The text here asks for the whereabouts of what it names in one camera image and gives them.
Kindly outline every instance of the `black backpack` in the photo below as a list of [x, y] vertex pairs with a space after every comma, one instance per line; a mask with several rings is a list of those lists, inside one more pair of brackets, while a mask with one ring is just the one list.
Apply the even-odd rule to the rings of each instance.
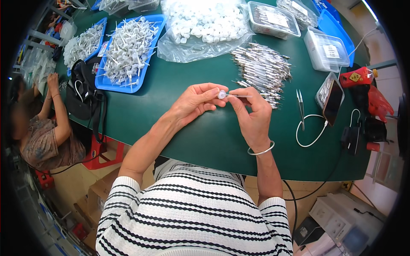
[[[107, 111], [107, 98], [102, 90], [95, 86], [96, 76], [91, 73], [94, 63], [100, 63], [101, 57], [91, 58], [85, 63], [78, 60], [71, 69], [71, 81], [73, 86], [68, 84], [66, 88], [67, 111], [78, 119], [92, 120], [93, 133], [98, 143], [104, 140], [104, 119]], [[102, 138], [98, 135], [100, 126], [100, 111], [102, 108], [101, 124]]]

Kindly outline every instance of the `black and white striped shirt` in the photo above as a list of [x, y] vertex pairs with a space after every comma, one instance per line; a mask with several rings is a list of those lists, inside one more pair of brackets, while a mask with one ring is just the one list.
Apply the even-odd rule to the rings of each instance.
[[257, 207], [241, 175], [168, 160], [141, 191], [118, 177], [98, 223], [99, 255], [292, 255], [285, 201]]

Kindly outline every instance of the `hand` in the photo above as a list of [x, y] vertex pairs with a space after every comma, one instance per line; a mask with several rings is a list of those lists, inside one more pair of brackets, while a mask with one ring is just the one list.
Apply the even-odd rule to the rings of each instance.
[[228, 101], [217, 97], [220, 90], [228, 91], [226, 86], [220, 84], [194, 84], [172, 104], [168, 113], [177, 118], [181, 127], [192, 122], [207, 110], [215, 110], [216, 106], [224, 107]]
[[56, 94], [59, 94], [59, 89], [58, 89], [58, 74], [48, 74], [47, 77], [47, 86], [49, 91], [51, 92], [51, 95], [54, 97]]
[[[249, 147], [255, 153], [267, 150], [271, 143], [268, 132], [272, 107], [253, 87], [236, 89], [229, 94], [252, 96], [252, 98], [240, 99], [228, 96], [227, 99], [236, 112], [242, 136]], [[245, 106], [250, 106], [253, 112], [249, 114]]]

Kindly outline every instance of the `blue plastic tray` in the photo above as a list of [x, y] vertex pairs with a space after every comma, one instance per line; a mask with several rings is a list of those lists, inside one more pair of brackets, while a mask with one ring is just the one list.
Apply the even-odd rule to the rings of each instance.
[[[317, 20], [317, 27], [321, 31], [325, 32], [325, 34], [328, 36], [340, 38], [343, 41], [344, 46], [346, 47], [347, 54], [350, 54], [355, 49], [355, 45], [353, 44], [349, 35], [327, 10], [323, 10], [320, 14], [320, 17]], [[349, 57], [350, 67], [353, 67], [354, 59], [355, 53], [352, 53], [352, 55], [350, 55]]]
[[316, 10], [319, 12], [319, 14], [321, 14], [323, 10], [327, 10], [338, 21], [340, 26], [343, 27], [339, 12], [328, 1], [326, 0], [321, 0], [321, 1], [325, 4], [327, 8], [322, 7], [322, 5], [317, 5], [316, 2], [312, 0], [313, 5], [316, 7]]
[[[164, 25], [166, 23], [166, 17], [165, 15], [162, 14], [157, 14], [157, 15], [149, 15], [149, 16], [144, 16], [145, 19], [149, 22], [161, 22], [161, 23], [157, 23], [155, 25], [158, 25], [159, 30], [157, 35], [153, 38], [152, 43], [151, 43], [151, 47], [154, 47], [157, 44], [159, 35], [161, 34], [162, 29], [164, 28]], [[135, 19], [136, 21], [139, 21], [140, 18], [130, 18], [130, 19], [126, 19], [125, 21], [128, 22], [130, 20]], [[122, 27], [124, 25], [124, 22], [121, 22], [120, 24], [118, 24], [117, 27]], [[112, 42], [113, 37], [111, 37], [111, 39], [109, 40], [108, 44], [107, 44], [107, 49], [109, 49], [109, 45]], [[148, 52], [148, 56], [151, 55], [153, 53], [154, 49], [150, 49]], [[145, 62], [149, 63], [150, 62], [151, 57], [149, 57]], [[145, 73], [147, 72], [147, 68], [148, 65], [145, 65], [144, 68], [142, 69], [142, 71], [140, 72], [140, 76], [138, 77], [138, 75], [135, 75], [131, 78], [131, 82], [135, 82], [137, 79], [139, 79], [139, 83], [138, 84], [134, 84], [132, 86], [132, 88], [130, 86], [123, 86], [120, 87], [117, 84], [113, 84], [111, 83], [111, 81], [104, 76], [105, 74], [105, 70], [104, 70], [104, 63], [107, 61], [107, 56], [103, 56], [100, 62], [100, 66], [98, 67], [98, 71], [97, 71], [97, 75], [96, 75], [96, 80], [95, 80], [95, 84], [96, 87], [98, 89], [102, 89], [102, 90], [108, 90], [108, 91], [116, 91], [116, 92], [122, 92], [122, 93], [135, 93], [136, 91], [138, 91], [141, 86], [142, 83], [144, 81], [144, 77], [145, 77]], [[121, 83], [121, 85], [125, 85], [128, 84], [129, 81], [124, 81]]]
[[97, 1], [94, 3], [94, 5], [91, 6], [91, 10], [93, 10], [93, 11], [98, 10], [98, 9], [100, 8], [99, 6], [97, 6], [99, 2], [101, 2], [101, 0], [97, 0]]
[[[102, 45], [102, 41], [104, 40], [104, 35], [105, 35], [105, 27], [107, 26], [107, 18], [105, 17], [105, 18], [102, 18], [100, 21], [98, 21], [96, 24], [94, 24], [94, 26], [95, 25], [99, 25], [99, 24], [102, 24], [102, 23], [104, 23], [104, 26], [103, 26], [103, 28], [102, 28], [102, 34], [101, 34], [101, 38], [100, 38], [100, 43], [98, 44], [98, 47], [97, 47], [97, 49], [93, 52], [93, 53], [91, 53], [90, 55], [88, 55], [88, 57], [87, 58], [85, 58], [85, 60], [84, 61], [88, 61], [89, 59], [91, 59], [92, 57], [94, 57], [96, 54], [98, 54], [98, 52], [100, 51], [100, 49], [101, 49], [101, 45]], [[67, 76], [69, 77], [69, 76], [71, 76], [71, 68], [72, 67], [67, 67]]]

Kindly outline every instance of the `clear plastic container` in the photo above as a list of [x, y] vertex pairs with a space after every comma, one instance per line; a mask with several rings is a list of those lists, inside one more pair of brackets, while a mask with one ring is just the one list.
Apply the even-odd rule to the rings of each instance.
[[307, 27], [317, 27], [317, 16], [306, 5], [298, 0], [276, 0], [276, 6], [291, 12], [299, 25], [300, 30]]
[[125, 0], [101, 0], [99, 10], [118, 18], [122, 18], [130, 12], [128, 10], [128, 3]]
[[60, 30], [60, 40], [62, 41], [60, 46], [65, 46], [76, 33], [77, 26], [74, 24], [74, 22], [69, 22], [67, 20], [63, 21], [63, 26]]
[[321, 109], [323, 109], [323, 106], [324, 106], [324, 104], [325, 104], [325, 102], [326, 102], [326, 100], [327, 100], [327, 98], [330, 94], [330, 91], [332, 89], [331, 88], [332, 84], [333, 84], [333, 86], [339, 86], [340, 87], [340, 89], [342, 91], [342, 100], [340, 101], [340, 105], [342, 105], [342, 103], [343, 103], [343, 100], [344, 100], [343, 88], [340, 85], [339, 80], [336, 77], [336, 74], [333, 73], [333, 72], [330, 72], [329, 75], [326, 77], [325, 81], [323, 82], [322, 86], [317, 91], [316, 96], [314, 98], [316, 100], [316, 103], [319, 105], [319, 107]]
[[276, 36], [287, 39], [288, 35], [300, 37], [301, 32], [295, 16], [283, 9], [262, 4], [259, 2], [248, 2], [251, 29], [255, 33]]
[[126, 0], [129, 4], [128, 9], [137, 13], [154, 11], [158, 8], [159, 0]]
[[318, 29], [308, 27], [303, 40], [313, 69], [338, 73], [340, 67], [349, 66], [349, 57], [340, 38], [328, 36]]

